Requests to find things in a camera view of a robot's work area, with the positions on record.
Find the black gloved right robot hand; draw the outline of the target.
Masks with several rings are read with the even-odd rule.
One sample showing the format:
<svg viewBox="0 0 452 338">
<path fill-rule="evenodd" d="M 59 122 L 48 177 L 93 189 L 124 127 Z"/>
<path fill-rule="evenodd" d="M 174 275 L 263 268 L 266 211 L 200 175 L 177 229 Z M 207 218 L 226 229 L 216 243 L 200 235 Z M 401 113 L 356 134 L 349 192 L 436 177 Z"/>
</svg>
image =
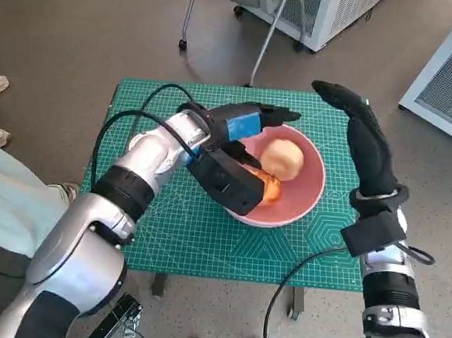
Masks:
<svg viewBox="0 0 452 338">
<path fill-rule="evenodd" d="M 397 179 L 392 154 L 367 98 L 339 84 L 314 80 L 312 88 L 330 106 L 348 116 L 347 143 L 364 197 L 390 195 Z"/>
</svg>

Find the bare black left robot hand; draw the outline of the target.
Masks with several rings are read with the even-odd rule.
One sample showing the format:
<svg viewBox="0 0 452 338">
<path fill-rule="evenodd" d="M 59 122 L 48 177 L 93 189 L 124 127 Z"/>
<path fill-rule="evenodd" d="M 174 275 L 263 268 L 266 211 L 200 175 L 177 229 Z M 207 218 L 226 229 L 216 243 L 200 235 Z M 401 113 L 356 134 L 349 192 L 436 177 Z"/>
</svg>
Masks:
<svg viewBox="0 0 452 338">
<path fill-rule="evenodd" d="M 256 169 L 262 168 L 260 162 L 248 154 L 240 140 L 259 135 L 266 127 L 279 127 L 301 118 L 300 113 L 287 107 L 249 101 L 218 106 L 209 110 L 208 116 L 215 127 L 211 131 L 215 146 L 240 164 Z"/>
</svg>

